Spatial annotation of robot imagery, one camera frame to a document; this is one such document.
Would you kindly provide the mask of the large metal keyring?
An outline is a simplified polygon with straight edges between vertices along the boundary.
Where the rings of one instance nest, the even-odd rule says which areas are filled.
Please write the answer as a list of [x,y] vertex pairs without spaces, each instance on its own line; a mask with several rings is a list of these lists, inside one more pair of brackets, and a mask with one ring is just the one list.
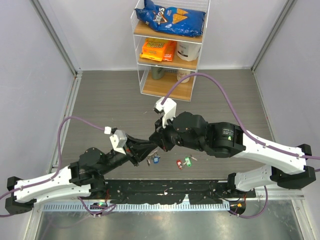
[[147,157],[146,157],[146,162],[147,162],[147,165],[150,166],[151,163],[154,163],[153,162],[153,158],[155,156],[159,156],[158,155],[158,151],[160,150],[159,147],[157,147],[156,149],[154,149]]

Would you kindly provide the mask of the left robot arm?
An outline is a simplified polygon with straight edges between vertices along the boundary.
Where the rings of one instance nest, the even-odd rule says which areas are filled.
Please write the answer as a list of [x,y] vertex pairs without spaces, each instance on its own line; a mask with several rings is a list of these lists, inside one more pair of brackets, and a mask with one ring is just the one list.
[[23,180],[12,176],[7,180],[10,196],[5,209],[10,215],[31,211],[35,204],[63,197],[101,199],[107,193],[104,176],[126,162],[138,166],[159,147],[150,140],[142,140],[116,130],[110,137],[112,149],[103,153],[88,148],[78,161],[58,168],[56,172]]

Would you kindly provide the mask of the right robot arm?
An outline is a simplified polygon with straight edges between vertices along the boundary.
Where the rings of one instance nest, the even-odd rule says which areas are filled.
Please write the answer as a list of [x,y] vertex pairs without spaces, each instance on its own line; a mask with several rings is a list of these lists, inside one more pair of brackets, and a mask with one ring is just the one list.
[[315,169],[308,166],[303,155],[311,155],[307,144],[297,147],[281,145],[229,122],[209,123],[201,115],[182,112],[163,123],[155,122],[149,140],[165,152],[180,146],[205,152],[215,158],[244,158],[263,166],[228,175],[226,191],[238,197],[256,187],[277,184],[284,189],[302,189],[316,180]]

